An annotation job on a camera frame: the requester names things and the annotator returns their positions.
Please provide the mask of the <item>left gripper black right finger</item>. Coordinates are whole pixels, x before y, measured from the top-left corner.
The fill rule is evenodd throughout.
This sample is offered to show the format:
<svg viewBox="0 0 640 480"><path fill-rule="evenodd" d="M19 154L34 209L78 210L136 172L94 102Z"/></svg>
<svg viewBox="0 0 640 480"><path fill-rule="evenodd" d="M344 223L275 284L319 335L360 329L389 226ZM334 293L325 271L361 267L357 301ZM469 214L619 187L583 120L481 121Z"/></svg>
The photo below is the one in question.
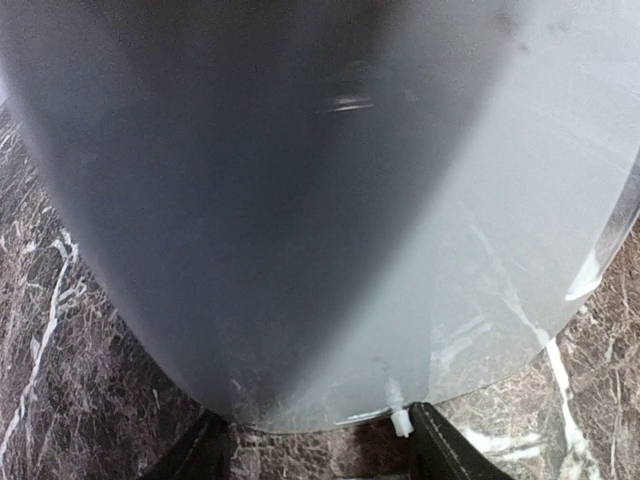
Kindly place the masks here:
<svg viewBox="0 0 640 480"><path fill-rule="evenodd" d="M408 473L418 480L513 480L479 452L433 405L413 403Z"/></svg>

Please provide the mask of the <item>white metronome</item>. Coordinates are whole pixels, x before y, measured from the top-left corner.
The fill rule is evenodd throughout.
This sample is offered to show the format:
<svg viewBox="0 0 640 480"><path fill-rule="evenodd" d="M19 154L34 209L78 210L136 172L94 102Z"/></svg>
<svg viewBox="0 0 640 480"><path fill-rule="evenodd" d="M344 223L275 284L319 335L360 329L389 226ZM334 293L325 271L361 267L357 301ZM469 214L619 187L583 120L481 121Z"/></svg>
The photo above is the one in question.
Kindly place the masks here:
<svg viewBox="0 0 640 480"><path fill-rule="evenodd" d="M5 1L1 70L134 335L265 431L510 375L639 211L635 1Z"/></svg>

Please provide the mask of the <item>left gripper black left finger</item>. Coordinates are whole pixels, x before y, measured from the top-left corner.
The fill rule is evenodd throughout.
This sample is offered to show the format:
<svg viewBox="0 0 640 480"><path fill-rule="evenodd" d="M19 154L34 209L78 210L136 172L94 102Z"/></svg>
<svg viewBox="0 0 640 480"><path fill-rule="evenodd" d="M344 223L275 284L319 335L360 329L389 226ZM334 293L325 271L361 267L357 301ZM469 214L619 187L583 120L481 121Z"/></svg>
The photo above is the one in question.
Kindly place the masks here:
<svg viewBox="0 0 640 480"><path fill-rule="evenodd" d="M230 478L231 435L219 415L204 412L140 480Z"/></svg>

